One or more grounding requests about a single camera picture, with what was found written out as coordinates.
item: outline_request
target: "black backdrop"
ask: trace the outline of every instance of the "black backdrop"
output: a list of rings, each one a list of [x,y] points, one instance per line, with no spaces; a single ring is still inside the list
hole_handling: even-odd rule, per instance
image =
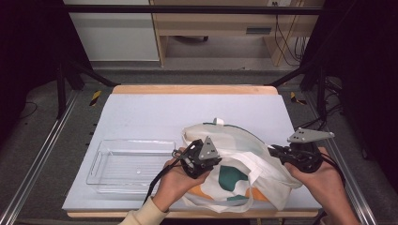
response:
[[[69,14],[43,11],[39,1],[0,0],[0,34],[1,145],[23,110],[27,93],[55,80],[61,61],[73,59],[92,67]]]
[[[341,2],[327,1],[326,7],[336,7]],[[342,80],[344,111],[363,153],[378,161],[398,192],[398,112],[394,110],[398,103],[397,14],[395,0],[357,1],[333,36],[322,67],[328,76]],[[340,18],[319,18],[303,64],[310,62]],[[304,81],[314,84],[317,75],[316,71],[309,71]]]

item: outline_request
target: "wrist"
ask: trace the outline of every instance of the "wrist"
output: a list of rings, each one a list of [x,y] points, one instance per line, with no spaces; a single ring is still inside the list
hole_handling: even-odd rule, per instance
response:
[[[155,194],[155,196],[152,198],[152,202],[163,213],[167,213],[167,211],[169,211],[170,206],[174,203],[174,201],[168,198],[167,196],[161,196],[158,194]]]
[[[334,203],[325,205],[324,210],[330,217],[330,224],[360,224],[347,201],[335,200]]]

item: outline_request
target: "human hand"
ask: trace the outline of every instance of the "human hand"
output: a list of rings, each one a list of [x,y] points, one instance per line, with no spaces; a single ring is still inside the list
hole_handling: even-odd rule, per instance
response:
[[[164,167],[171,165],[175,159],[168,160]],[[210,172],[205,172],[196,179],[190,178],[180,166],[180,162],[161,178],[158,191],[153,197],[153,203],[158,206],[162,212],[179,200],[189,189],[201,185],[205,182]]]
[[[320,148],[320,151],[328,154],[325,148]],[[310,190],[330,216],[331,224],[359,224],[346,198],[342,178],[331,165],[323,162],[321,167],[312,173],[301,172],[290,163],[284,163],[284,166]]]

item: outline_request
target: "aluminum rail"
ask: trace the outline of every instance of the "aluminum rail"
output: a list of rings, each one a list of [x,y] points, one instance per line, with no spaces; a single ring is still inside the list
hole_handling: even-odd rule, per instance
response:
[[[144,5],[42,5],[44,10],[73,13],[197,13],[197,14],[264,14],[325,15],[343,13],[340,9],[322,7],[239,7],[239,6],[144,6]]]
[[[314,113],[315,118],[317,118],[319,115],[317,113],[316,107],[316,101],[314,100],[314,95],[309,94],[308,92],[304,92],[306,99],[309,101],[309,105],[311,107],[311,110]],[[376,225],[377,222],[375,220],[375,216],[369,207],[369,204],[366,202],[365,197],[363,196],[362,191],[360,190],[360,187],[355,180],[353,174],[349,170],[347,164],[345,163],[345,160],[340,153],[340,150],[337,146],[337,143],[333,139],[327,139],[325,140],[326,146],[329,149],[328,153],[330,156],[337,162],[339,165],[340,169],[342,170],[344,177],[345,177],[345,191],[351,200],[351,203],[354,207],[354,209],[357,212],[358,218],[360,219],[360,223],[363,225]]]
[[[62,131],[65,123],[67,122],[69,115],[73,109],[73,106],[76,102],[77,97],[79,96],[78,91],[72,91],[69,100],[68,100],[68,107],[62,117],[57,119],[53,125],[50,134],[47,136],[46,141],[41,146],[38,155],[36,156],[35,161],[33,162],[32,166],[30,167],[28,173],[26,174],[23,182],[21,183],[20,187],[18,188],[17,192],[15,193],[13,199],[8,204],[7,209],[0,217],[0,225],[11,225],[14,224],[15,220],[17,219],[18,214],[21,212],[23,205],[35,185],[36,181],[38,180],[38,176],[44,164],[53,150],[56,140],[58,139],[59,134]]]

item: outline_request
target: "metal frame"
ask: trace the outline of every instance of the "metal frame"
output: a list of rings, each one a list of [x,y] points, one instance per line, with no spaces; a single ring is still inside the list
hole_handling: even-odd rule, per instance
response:
[[[336,13],[348,13],[348,11],[341,11],[340,9],[324,9],[321,7],[211,7],[211,6],[198,6],[198,7],[188,7],[188,6],[103,6],[103,5],[66,5],[66,6],[45,6],[41,2],[40,7],[41,9],[45,10],[64,10],[66,12],[72,13],[203,13],[203,14],[273,14],[273,15],[330,15]],[[340,23],[342,23],[344,18],[337,22],[337,27]],[[326,44],[332,39],[332,36],[329,36],[326,43],[322,45],[325,47]],[[324,52],[325,48],[321,48],[322,51],[314,57],[314,60],[311,61],[311,64],[307,64],[304,67],[300,67],[299,69],[291,72],[290,74],[286,75],[285,77],[279,79],[276,82],[273,82],[271,85],[279,86],[282,83],[298,76],[300,73],[306,71],[310,67],[314,65],[318,65],[319,54]],[[97,76],[94,71],[91,72],[91,69],[86,69],[84,67],[79,66],[77,63],[73,63],[75,68],[79,70],[85,71],[89,75],[93,75],[97,80],[101,81],[102,83],[107,83],[106,79],[102,79],[101,76]],[[60,67],[60,71],[58,71],[58,81],[60,85],[63,85],[63,68]],[[47,159],[50,155],[54,143],[57,140],[57,137],[62,130],[62,127],[66,123],[69,114],[73,108],[75,100],[78,96],[78,92],[72,91],[72,96],[69,99],[68,107],[58,114],[59,119],[55,122],[55,125],[50,132],[48,139],[43,144],[42,148],[40,149],[37,158],[35,159],[34,163],[32,164],[28,174],[24,178],[20,188],[18,189],[17,193],[15,194],[14,198],[12,199],[11,203],[9,204],[7,210],[2,214],[0,217],[0,224],[13,224],[15,219],[17,218],[19,212],[21,211],[23,204],[30,193],[33,185],[35,184],[39,173]],[[347,187],[346,190],[348,195],[354,204],[357,214],[360,217],[360,220],[363,224],[376,224],[374,215],[372,211],[369,209],[369,205],[363,198],[363,195],[356,183],[355,179],[352,177],[351,172],[347,168],[344,159],[339,153],[337,145],[333,141],[328,141],[330,154],[335,160],[339,163],[344,172],[344,175],[347,178]]]
[[[29,196],[29,193],[32,190],[33,185],[35,185],[48,156],[51,154],[53,150],[53,147],[56,143],[56,140],[59,137],[59,134],[62,131],[62,128],[64,127],[69,118],[69,115],[73,109],[73,106],[76,103],[76,99],[78,96],[79,96],[79,91],[72,90],[71,95],[69,97],[69,101],[67,103],[68,107],[66,108],[65,113],[62,115],[61,118],[55,121],[54,126],[50,131],[50,134],[47,136],[46,141],[41,146],[41,149],[38,152],[35,161],[32,163],[32,166],[30,167],[28,173],[26,174],[26,177],[22,181],[20,187],[18,188],[17,192],[15,193],[11,202],[9,203],[7,209],[1,215],[0,217],[1,225],[13,224],[17,219],[17,216],[21,212],[23,204],[25,203],[27,197]]]

